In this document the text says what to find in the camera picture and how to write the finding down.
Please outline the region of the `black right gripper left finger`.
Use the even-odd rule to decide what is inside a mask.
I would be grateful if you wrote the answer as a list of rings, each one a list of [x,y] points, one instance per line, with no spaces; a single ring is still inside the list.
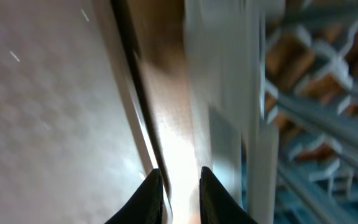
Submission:
[[[105,224],[162,224],[163,179],[153,169],[127,203]]]

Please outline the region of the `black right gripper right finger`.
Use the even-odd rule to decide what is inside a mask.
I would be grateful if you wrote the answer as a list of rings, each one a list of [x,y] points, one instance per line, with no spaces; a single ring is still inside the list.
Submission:
[[[201,224],[257,224],[230,196],[209,167],[200,178]]]

